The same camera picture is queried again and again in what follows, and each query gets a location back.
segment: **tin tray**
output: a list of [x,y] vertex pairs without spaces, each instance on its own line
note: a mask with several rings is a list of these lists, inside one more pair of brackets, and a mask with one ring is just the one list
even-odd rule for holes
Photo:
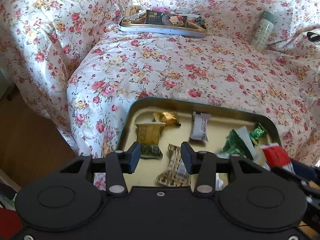
[[[195,151],[206,150],[209,152],[218,152],[226,142],[226,138],[231,129],[238,129],[246,126],[248,132],[251,132],[256,124],[260,122],[267,130],[268,135],[261,138],[259,143],[269,144],[277,142],[281,145],[278,131],[273,122],[259,114],[248,113],[229,108],[210,106],[205,104],[191,103],[187,101],[172,100],[165,98],[142,98],[135,101],[129,109],[125,125],[121,131],[117,150],[126,151],[137,139],[136,123],[153,121],[153,112],[176,111],[179,115],[181,126],[166,126],[161,133],[159,147],[163,153],[162,160],[140,159],[134,174],[124,174],[124,179],[128,190],[135,186],[159,186],[155,183],[156,177],[168,167],[170,157],[168,153],[168,144],[180,146],[183,141],[188,141]],[[207,124],[207,137],[209,142],[189,141],[193,125],[192,112],[199,111],[211,114]],[[254,161],[263,165],[265,156],[259,146],[255,147],[258,153],[258,159]],[[197,174],[192,175],[191,188],[193,189]],[[223,180],[224,186],[228,184],[226,174],[219,174]]]

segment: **chocolate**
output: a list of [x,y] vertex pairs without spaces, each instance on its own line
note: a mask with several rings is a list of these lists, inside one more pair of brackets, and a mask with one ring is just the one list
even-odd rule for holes
[[210,114],[193,112],[193,127],[190,139],[207,142],[207,122],[211,118]]
[[166,125],[175,124],[180,126],[180,120],[177,112],[153,113],[156,122],[164,122]]
[[188,187],[191,176],[188,174],[181,158],[181,148],[172,144],[168,145],[171,156],[170,163],[165,172],[159,174],[156,182],[168,187]]
[[149,122],[136,124],[136,126],[138,128],[137,142],[141,143],[141,158],[162,159],[163,155],[158,143],[165,123]]
[[253,145],[257,146],[259,144],[259,139],[265,134],[267,134],[266,129],[261,123],[258,123],[257,127],[251,133],[249,133],[249,137]]

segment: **floral fabric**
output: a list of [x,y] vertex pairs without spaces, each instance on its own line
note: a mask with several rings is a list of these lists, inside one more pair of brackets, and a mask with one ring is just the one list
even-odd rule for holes
[[129,0],[0,0],[0,56],[25,102],[76,150],[67,82]]
[[[320,28],[318,0],[0,3],[7,71],[25,101],[50,117],[79,153],[100,157],[113,150],[134,100],[157,96],[264,114],[289,154],[307,164],[318,159],[320,56],[304,32]],[[208,35],[121,33],[112,24],[131,3],[200,13]],[[272,51],[248,45],[264,10],[276,17]]]
[[[117,26],[76,69],[67,89],[73,135],[82,152],[115,150],[131,104],[143,97],[186,100],[263,114],[284,149],[319,158],[319,50],[300,35],[310,58],[258,51],[238,38],[127,34]],[[104,178],[97,178],[97,186]]]

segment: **bedspread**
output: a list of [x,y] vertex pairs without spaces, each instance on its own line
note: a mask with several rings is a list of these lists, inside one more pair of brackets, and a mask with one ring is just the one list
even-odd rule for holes
[[[136,97],[181,99],[188,91],[185,100],[270,116],[292,155],[316,161],[319,56],[303,31],[320,28],[318,0],[0,1],[0,52],[8,73],[27,104],[50,117],[80,153],[112,150]],[[131,3],[200,13],[209,34],[204,41],[121,34],[112,24]],[[248,46],[263,10],[276,16],[269,38],[273,52]],[[105,43],[87,55],[103,35]],[[86,55],[69,80],[68,109],[67,80]],[[218,86],[225,84],[228,90]]]
[[25,102],[51,118],[74,150],[68,79],[128,1],[0,0],[2,63]]
[[[291,156],[308,164],[319,158],[319,65],[312,60],[257,51],[237,38],[116,29],[100,40],[68,82],[80,153],[101,157],[115,150],[131,104],[161,97],[263,114],[276,124]],[[301,45],[311,58],[319,56],[303,35]]]

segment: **plastic wrapper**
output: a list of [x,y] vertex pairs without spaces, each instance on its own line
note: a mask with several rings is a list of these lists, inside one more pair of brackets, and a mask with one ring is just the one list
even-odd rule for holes
[[153,113],[156,122],[164,122],[166,125],[175,124],[181,126],[177,112]]
[[141,158],[162,159],[158,146],[160,133],[165,126],[163,122],[136,124],[138,128],[137,142],[141,143]]
[[257,127],[251,133],[249,133],[249,137],[253,145],[257,146],[259,144],[259,139],[265,134],[267,134],[266,129],[261,123],[258,123]]
[[156,182],[168,187],[188,187],[191,176],[188,174],[181,159],[181,148],[169,144],[168,151],[171,156],[170,163],[165,172],[159,174]]
[[193,112],[193,126],[190,139],[207,142],[207,122],[211,118],[210,114]]
[[232,129],[227,137],[227,141],[221,151],[217,153],[220,158],[229,158],[230,154],[239,154],[250,160],[253,160],[253,156],[246,146],[242,138]]
[[278,143],[262,145],[260,146],[260,148],[263,150],[270,168],[282,167],[283,169],[295,174],[287,152],[281,146],[279,146]]

